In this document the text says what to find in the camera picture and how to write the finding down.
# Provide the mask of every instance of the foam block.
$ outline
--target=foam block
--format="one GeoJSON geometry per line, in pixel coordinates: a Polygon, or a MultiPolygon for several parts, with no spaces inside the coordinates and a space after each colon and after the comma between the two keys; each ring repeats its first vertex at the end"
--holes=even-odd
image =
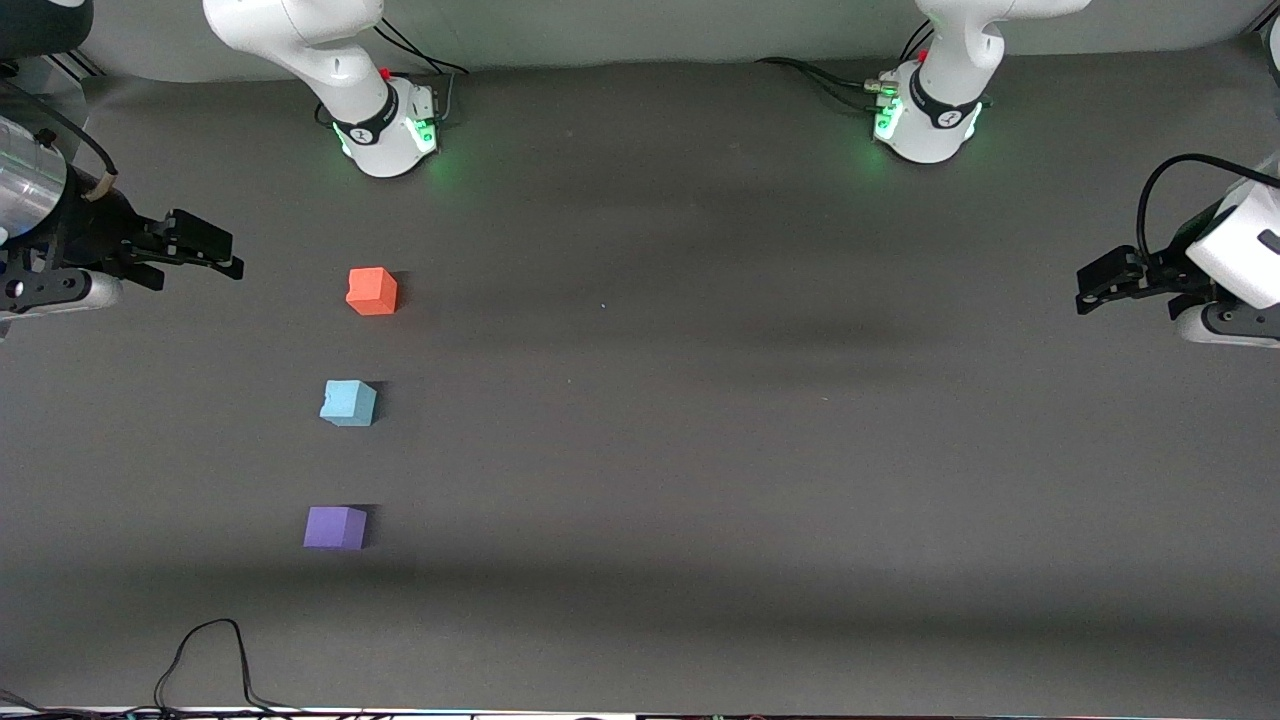
{"type": "Polygon", "coordinates": [[[365,546],[365,511],[355,507],[312,507],[302,547],[360,550],[365,546]]]}
{"type": "Polygon", "coordinates": [[[347,275],[347,305],[361,315],[390,315],[396,311],[399,286],[387,268],[352,268],[347,275]]]}
{"type": "Polygon", "coordinates": [[[376,400],[378,391],[360,380],[329,380],[320,416],[340,428],[367,428],[374,424],[376,400]]]}

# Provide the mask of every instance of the light blue cube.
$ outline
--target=light blue cube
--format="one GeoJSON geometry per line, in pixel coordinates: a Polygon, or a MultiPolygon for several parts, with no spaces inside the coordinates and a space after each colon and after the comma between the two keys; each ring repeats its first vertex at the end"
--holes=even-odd
{"type": "Polygon", "coordinates": [[[329,380],[320,416],[339,428],[367,428],[374,424],[375,400],[378,391],[360,380],[329,380]]]}

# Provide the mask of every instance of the orange cube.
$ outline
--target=orange cube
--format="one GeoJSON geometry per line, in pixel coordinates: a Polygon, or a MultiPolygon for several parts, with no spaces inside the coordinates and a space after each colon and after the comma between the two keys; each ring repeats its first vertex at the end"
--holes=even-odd
{"type": "Polygon", "coordinates": [[[390,315],[396,311],[396,278],[387,268],[352,268],[347,277],[347,305],[361,315],[390,315]]]}

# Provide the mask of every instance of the purple cube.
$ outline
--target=purple cube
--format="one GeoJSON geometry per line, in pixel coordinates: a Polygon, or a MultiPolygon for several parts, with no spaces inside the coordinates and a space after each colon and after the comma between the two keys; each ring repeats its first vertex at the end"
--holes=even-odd
{"type": "Polygon", "coordinates": [[[355,507],[312,507],[302,547],[360,550],[365,544],[365,511],[355,507]]]}

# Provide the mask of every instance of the metal cylinder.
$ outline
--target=metal cylinder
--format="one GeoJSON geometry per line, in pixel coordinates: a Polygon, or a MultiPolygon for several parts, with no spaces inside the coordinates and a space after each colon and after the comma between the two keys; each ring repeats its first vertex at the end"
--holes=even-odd
{"type": "Polygon", "coordinates": [[[67,161],[19,124],[0,118],[0,245],[54,211],[67,186],[67,161]]]}

